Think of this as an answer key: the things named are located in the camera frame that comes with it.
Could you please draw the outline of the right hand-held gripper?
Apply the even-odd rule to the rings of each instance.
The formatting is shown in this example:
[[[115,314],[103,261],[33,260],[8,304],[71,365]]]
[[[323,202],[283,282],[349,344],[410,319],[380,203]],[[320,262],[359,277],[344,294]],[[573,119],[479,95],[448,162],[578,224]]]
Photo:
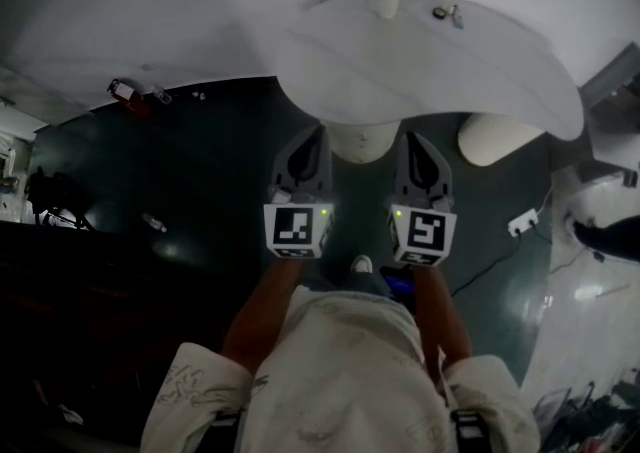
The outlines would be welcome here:
[[[413,197],[401,197],[409,194]],[[387,199],[386,224],[397,263],[438,266],[453,243],[457,215],[452,212],[452,171],[440,151],[417,133],[399,140],[395,194]]]

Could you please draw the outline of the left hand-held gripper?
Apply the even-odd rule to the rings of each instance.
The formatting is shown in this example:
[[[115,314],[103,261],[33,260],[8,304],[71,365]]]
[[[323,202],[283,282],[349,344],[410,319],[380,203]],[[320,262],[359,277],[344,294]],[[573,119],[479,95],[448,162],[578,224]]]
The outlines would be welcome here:
[[[321,258],[334,224],[334,204],[284,187],[306,183],[319,192],[330,189],[331,147],[324,126],[303,130],[279,151],[272,182],[263,206],[266,247],[279,258]]]

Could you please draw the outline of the person's right forearm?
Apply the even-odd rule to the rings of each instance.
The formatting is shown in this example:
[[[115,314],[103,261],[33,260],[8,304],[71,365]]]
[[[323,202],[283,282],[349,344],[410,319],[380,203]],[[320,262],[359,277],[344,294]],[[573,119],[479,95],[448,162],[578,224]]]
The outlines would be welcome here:
[[[416,324],[426,370],[435,385],[441,379],[440,353],[451,365],[472,356],[467,329],[437,267],[414,266]]]

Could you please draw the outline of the person's left forearm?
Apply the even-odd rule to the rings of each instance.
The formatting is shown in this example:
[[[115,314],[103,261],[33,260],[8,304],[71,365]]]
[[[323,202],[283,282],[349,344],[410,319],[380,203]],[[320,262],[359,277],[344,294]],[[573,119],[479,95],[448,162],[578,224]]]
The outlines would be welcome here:
[[[304,261],[276,258],[233,320],[220,354],[254,375],[273,350]]]

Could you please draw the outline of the white curved desk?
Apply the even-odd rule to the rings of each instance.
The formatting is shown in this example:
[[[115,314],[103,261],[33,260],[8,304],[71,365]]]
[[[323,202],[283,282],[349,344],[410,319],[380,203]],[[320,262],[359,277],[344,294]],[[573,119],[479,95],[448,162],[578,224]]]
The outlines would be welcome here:
[[[584,126],[572,77],[535,32],[459,0],[464,28],[432,11],[450,0],[399,0],[392,19],[375,0],[328,0],[282,38],[277,80],[337,144],[393,144],[400,123],[423,115],[507,118],[562,140]]]

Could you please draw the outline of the white power strip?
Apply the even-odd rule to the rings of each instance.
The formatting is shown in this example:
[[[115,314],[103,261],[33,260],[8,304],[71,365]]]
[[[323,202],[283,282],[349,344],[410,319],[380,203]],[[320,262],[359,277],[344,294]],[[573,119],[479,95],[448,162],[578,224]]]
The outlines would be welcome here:
[[[538,212],[531,208],[510,220],[507,224],[507,230],[512,237],[516,238],[534,228],[538,224],[538,221]]]

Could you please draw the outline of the black device with blue screen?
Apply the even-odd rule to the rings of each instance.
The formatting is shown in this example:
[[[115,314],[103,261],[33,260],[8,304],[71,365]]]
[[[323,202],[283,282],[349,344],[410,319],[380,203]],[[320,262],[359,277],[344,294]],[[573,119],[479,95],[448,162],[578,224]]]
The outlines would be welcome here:
[[[416,313],[415,283],[408,265],[401,268],[383,266],[380,274],[389,287],[391,298],[402,304],[412,315]]]

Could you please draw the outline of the person's dark trousers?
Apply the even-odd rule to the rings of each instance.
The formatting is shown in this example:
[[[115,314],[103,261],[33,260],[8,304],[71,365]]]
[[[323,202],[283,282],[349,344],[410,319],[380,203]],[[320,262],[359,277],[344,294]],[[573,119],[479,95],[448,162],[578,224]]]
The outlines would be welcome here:
[[[391,296],[388,285],[376,274],[368,272],[350,272],[338,283],[322,279],[317,283],[316,290],[323,292],[350,291],[384,298]]]

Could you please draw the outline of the grey shelf unit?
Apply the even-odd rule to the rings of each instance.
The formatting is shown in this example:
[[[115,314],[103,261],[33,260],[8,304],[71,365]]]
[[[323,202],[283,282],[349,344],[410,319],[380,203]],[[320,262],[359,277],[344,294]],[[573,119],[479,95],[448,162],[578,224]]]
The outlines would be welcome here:
[[[628,44],[581,89],[591,157],[640,185],[640,46]]]

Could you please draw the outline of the person's white shirt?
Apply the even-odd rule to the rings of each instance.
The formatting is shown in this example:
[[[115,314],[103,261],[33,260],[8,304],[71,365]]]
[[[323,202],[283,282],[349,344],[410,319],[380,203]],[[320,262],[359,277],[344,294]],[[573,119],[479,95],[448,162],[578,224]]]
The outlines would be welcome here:
[[[140,451],[208,451],[209,434],[239,417],[238,453],[454,453],[451,415],[475,411],[494,449],[538,452],[536,423],[501,359],[461,360],[439,383],[423,362],[400,304],[300,287],[255,373],[194,343],[178,348]]]

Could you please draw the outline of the black bag with tripod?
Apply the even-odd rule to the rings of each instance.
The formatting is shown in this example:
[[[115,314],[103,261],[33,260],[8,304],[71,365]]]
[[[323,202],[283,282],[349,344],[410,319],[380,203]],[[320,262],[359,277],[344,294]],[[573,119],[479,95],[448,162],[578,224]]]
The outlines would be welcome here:
[[[39,166],[30,175],[25,192],[37,227],[71,226],[77,230],[95,231],[86,217],[91,200],[70,176],[60,172],[47,176]]]

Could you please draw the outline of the dark wooden furniture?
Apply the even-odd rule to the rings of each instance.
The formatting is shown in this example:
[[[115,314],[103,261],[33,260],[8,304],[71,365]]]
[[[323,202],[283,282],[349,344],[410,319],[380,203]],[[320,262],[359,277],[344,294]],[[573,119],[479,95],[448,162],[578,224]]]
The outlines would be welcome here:
[[[221,345],[258,265],[166,262],[125,237],[0,221],[0,452],[52,432],[137,446],[184,342]]]

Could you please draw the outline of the group of chairs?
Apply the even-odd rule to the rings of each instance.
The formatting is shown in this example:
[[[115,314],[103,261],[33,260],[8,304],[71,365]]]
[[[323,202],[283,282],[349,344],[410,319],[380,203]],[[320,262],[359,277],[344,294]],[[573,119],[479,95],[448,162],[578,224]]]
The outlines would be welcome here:
[[[603,394],[596,383],[538,400],[539,453],[640,453],[640,368],[622,372]]]

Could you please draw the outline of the red item by wall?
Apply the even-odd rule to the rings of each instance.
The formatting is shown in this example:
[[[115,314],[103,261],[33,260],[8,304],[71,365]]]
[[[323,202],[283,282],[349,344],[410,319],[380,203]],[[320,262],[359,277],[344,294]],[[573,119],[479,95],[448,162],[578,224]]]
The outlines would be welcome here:
[[[113,79],[107,91],[112,98],[126,106],[134,114],[147,116],[150,113],[150,107],[143,96],[124,81]]]

